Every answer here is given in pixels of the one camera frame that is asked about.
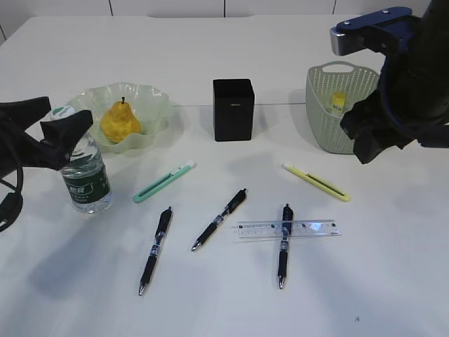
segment glass bowl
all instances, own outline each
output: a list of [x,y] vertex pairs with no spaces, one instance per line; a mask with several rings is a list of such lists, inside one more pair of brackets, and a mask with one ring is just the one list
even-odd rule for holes
[[[113,143],[103,134],[100,121],[106,111],[122,97],[130,104],[135,117],[142,124],[142,132],[132,133],[120,143]],[[102,152],[115,153],[143,148],[151,144],[154,135],[162,129],[162,121],[169,118],[173,112],[166,93],[153,86],[126,82],[87,89],[70,100],[67,105],[74,107],[77,111],[90,110],[93,125],[89,133],[94,137]]]

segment pen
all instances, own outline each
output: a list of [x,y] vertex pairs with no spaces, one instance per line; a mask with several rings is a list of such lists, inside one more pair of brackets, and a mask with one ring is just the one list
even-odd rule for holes
[[317,176],[314,176],[310,173],[304,173],[295,168],[290,163],[284,163],[282,164],[282,167],[293,173],[295,176],[300,177],[301,179],[304,179],[308,183],[311,183],[313,186],[319,188],[320,190],[332,195],[333,197],[348,202],[351,200],[351,196],[343,191],[341,191],[338,187],[335,187],[334,185],[328,183],[327,181],[318,178]]
[[226,216],[234,212],[239,204],[244,202],[246,199],[246,188],[240,190],[234,198],[226,205],[224,211],[218,215],[213,222],[204,230],[204,232],[196,239],[192,251],[195,251],[198,247],[204,245],[207,239],[214,233],[217,227],[223,222]]
[[154,244],[152,250],[149,252],[147,264],[145,265],[142,277],[140,278],[139,296],[143,294],[150,279],[152,278],[154,266],[156,265],[157,256],[159,254],[159,249],[161,248],[162,239],[167,233],[171,215],[171,207],[168,207],[168,209],[162,212],[161,218],[159,219],[159,225],[157,226],[156,234],[154,235]]
[[[282,220],[293,220],[293,211],[286,204],[282,212]],[[292,234],[292,223],[282,223],[282,241],[281,250],[279,251],[279,266],[278,266],[278,280],[279,288],[283,289],[283,284],[287,277],[287,259],[288,259],[288,237]]]

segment white wall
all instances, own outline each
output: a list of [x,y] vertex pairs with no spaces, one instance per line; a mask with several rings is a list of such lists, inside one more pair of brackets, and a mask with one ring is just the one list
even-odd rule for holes
[[366,14],[382,8],[404,6],[413,9],[413,15],[422,16],[430,0],[337,0],[335,14]]
[[226,16],[332,14],[333,6],[334,0],[226,0]]
[[224,0],[111,0],[114,15],[157,18],[220,18]]
[[[336,14],[362,14],[405,6],[421,16],[430,0],[337,0]],[[331,14],[334,0],[226,0],[226,16],[260,14]]]
[[111,11],[107,0],[0,0],[6,38],[29,18],[45,15],[111,15]]
[[[369,13],[407,6],[422,15],[430,0],[337,0],[336,14]],[[115,15],[227,17],[260,14],[331,14],[334,0],[111,0]],[[30,17],[111,15],[108,0],[0,0],[0,25],[8,38]]]

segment black cube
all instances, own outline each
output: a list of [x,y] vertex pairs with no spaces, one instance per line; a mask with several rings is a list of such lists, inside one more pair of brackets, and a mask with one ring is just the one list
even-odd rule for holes
[[249,79],[213,80],[213,128],[217,142],[251,140],[254,91]]

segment gray-green basket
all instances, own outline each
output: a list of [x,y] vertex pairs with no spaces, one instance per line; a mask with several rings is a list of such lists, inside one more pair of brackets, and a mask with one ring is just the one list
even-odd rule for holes
[[[323,71],[323,68],[330,65],[345,65],[352,70]],[[341,117],[329,112],[334,92],[345,93],[343,112],[347,112],[352,109],[354,103],[364,100],[376,89],[378,80],[379,74],[374,70],[348,62],[330,62],[309,69],[306,84],[307,116],[315,138],[324,150],[340,154],[354,153],[354,141],[350,140],[340,128]]]

